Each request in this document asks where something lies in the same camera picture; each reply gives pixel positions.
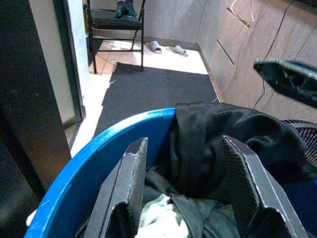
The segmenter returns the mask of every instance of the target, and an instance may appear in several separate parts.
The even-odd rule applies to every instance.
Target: foot
[[[125,11],[127,11],[125,1],[117,2],[117,9],[115,11],[114,17],[120,19],[125,14]]]
[[[136,11],[134,10],[133,7],[133,0],[126,0],[126,5],[127,5],[127,9],[129,11],[129,16],[137,16]]]

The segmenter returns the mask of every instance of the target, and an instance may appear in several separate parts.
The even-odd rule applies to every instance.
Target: gray slipper
[[[181,56],[185,56],[187,57],[188,56],[188,53],[186,52],[186,50],[184,50],[183,48],[181,48],[180,46],[175,46],[175,47],[172,47],[172,46],[167,46],[166,49],[168,51],[172,51],[176,54],[179,54]]]
[[[163,51],[161,49],[161,46],[159,45],[159,43],[157,41],[152,41],[152,42],[145,43],[145,46],[150,51],[152,51],[153,53],[156,53],[156,54],[162,54],[163,53]]]

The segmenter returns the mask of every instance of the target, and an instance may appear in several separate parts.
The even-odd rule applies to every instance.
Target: blue bin rim
[[[54,216],[63,200],[64,194],[71,185],[71,181],[88,159],[99,151],[101,147],[107,145],[107,143],[111,140],[140,123],[156,118],[173,117],[174,115],[175,108],[164,108],[136,114],[109,127],[93,138],[66,164],[56,177],[42,199],[35,217],[33,218],[33,221],[27,229],[24,237],[46,237],[48,227],[53,222]]]

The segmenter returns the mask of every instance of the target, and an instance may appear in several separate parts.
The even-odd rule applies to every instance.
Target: folding chair
[[[139,18],[134,16],[122,16],[120,19],[114,17],[115,10],[109,9],[90,9],[90,0],[87,0],[88,9],[88,34],[89,34],[89,50],[93,55],[94,73],[97,73],[96,53],[97,52],[141,52],[141,72],[143,72],[143,57],[144,57],[144,5],[143,0]],[[93,28],[101,30],[134,30],[133,39],[112,39],[117,41],[132,41],[132,47],[129,50],[96,50],[94,40],[107,39],[105,37],[94,37]],[[141,49],[134,50],[135,38],[138,31],[141,30]]]

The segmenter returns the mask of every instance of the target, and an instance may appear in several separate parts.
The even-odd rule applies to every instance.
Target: white floor
[[[103,41],[100,49],[129,49],[131,43],[121,41]],[[162,48],[162,54],[154,54],[146,47],[144,48],[144,66],[170,69],[190,73],[207,74],[207,70],[198,51],[187,50],[189,56],[183,57]],[[102,112],[102,102],[107,89],[110,86],[110,78],[117,62],[133,65],[141,64],[140,52],[98,52],[96,56],[97,72],[93,74],[93,64],[89,67],[89,81],[85,85],[84,103],[86,118],[81,123],[74,144],[71,149],[71,156],[74,157],[94,136],[99,117]]]

